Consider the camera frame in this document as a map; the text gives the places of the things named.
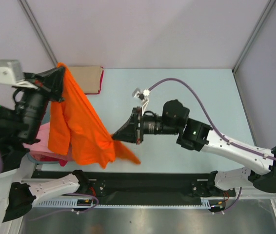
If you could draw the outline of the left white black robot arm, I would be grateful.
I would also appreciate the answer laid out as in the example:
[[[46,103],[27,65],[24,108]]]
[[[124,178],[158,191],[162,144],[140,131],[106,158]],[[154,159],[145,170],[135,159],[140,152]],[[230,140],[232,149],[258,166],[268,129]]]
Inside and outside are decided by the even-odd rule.
[[[29,212],[40,201],[64,194],[86,194],[90,183],[82,171],[42,184],[22,183],[23,157],[42,141],[42,119],[51,109],[48,149],[71,155],[79,164],[105,168],[117,158],[140,159],[110,134],[68,68],[60,63],[42,73],[25,73],[16,61],[0,65],[0,84],[15,93],[14,109],[0,105],[0,225]]]

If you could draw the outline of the orange t shirt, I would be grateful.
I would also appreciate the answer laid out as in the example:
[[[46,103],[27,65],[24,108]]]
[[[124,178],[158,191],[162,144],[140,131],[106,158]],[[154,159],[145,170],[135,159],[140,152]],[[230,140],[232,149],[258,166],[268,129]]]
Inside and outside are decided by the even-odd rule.
[[[79,165],[97,163],[106,168],[116,158],[140,164],[130,149],[112,139],[68,67],[59,63],[58,68],[64,69],[64,101],[51,104],[48,149],[62,156],[70,152]]]

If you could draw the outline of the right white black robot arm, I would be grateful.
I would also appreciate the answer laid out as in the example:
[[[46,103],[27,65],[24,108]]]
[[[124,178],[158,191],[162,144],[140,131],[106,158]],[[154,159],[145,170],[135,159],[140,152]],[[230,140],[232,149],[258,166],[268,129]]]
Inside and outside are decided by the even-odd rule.
[[[105,168],[117,158],[140,164],[125,143],[140,144],[145,135],[176,135],[182,148],[209,152],[242,165],[241,169],[211,172],[207,191],[211,195],[235,186],[252,185],[266,193],[276,193],[276,147],[257,148],[229,138],[216,126],[189,118],[189,110],[178,100],[164,104],[162,115],[146,111],[150,89],[136,89],[141,105],[114,134],[109,134],[73,76],[64,77],[63,103],[51,105],[50,122],[40,126],[38,142],[25,144],[33,157],[75,161],[80,165],[99,164]]]

